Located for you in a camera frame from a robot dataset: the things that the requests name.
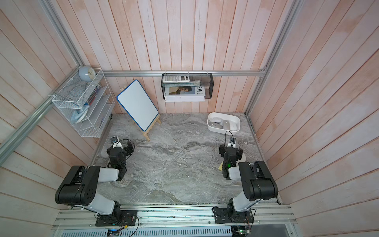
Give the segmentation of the white plastic storage box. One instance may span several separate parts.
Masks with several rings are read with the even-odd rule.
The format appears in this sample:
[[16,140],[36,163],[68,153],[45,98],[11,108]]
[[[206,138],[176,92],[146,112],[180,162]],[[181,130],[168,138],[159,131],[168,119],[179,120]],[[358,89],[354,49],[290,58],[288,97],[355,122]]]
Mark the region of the white plastic storage box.
[[212,112],[207,118],[209,131],[224,134],[231,131],[233,134],[239,132],[241,121],[237,116]]

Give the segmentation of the silver mouse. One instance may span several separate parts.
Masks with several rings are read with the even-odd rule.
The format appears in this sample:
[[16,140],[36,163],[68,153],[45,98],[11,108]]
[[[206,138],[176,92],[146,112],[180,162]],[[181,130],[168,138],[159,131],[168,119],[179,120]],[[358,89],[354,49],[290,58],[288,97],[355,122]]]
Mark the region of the silver mouse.
[[231,130],[231,124],[229,120],[223,120],[223,129],[224,130]]

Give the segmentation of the white ribbed mouse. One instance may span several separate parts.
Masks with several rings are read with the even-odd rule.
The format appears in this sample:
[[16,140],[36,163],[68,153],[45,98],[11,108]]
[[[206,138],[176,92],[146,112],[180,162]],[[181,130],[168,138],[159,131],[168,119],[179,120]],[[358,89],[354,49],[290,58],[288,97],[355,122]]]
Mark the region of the white ribbed mouse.
[[216,122],[210,122],[209,125],[213,128],[223,129],[223,126],[219,123],[216,123]]

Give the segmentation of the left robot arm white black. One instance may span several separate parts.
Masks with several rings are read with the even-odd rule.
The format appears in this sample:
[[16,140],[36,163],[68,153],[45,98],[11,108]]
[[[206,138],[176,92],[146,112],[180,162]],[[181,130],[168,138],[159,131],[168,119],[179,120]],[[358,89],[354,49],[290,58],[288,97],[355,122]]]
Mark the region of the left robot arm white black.
[[119,227],[117,232],[134,226],[137,211],[122,211],[120,203],[101,195],[99,183],[122,181],[127,173],[126,161],[135,151],[130,139],[111,138],[107,149],[109,163],[101,166],[73,166],[56,191],[55,202],[70,207],[80,207],[94,213],[96,227]]

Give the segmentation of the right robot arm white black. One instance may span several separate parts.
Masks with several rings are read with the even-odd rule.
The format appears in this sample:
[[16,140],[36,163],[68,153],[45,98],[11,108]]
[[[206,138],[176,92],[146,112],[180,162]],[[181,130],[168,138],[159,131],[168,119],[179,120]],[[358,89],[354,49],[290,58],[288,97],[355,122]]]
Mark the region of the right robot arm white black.
[[276,198],[277,184],[264,161],[242,161],[243,150],[233,144],[220,145],[223,158],[222,173],[227,180],[239,180],[242,191],[230,199],[226,208],[214,206],[212,212],[217,224],[254,223],[255,212],[251,207],[263,200]]

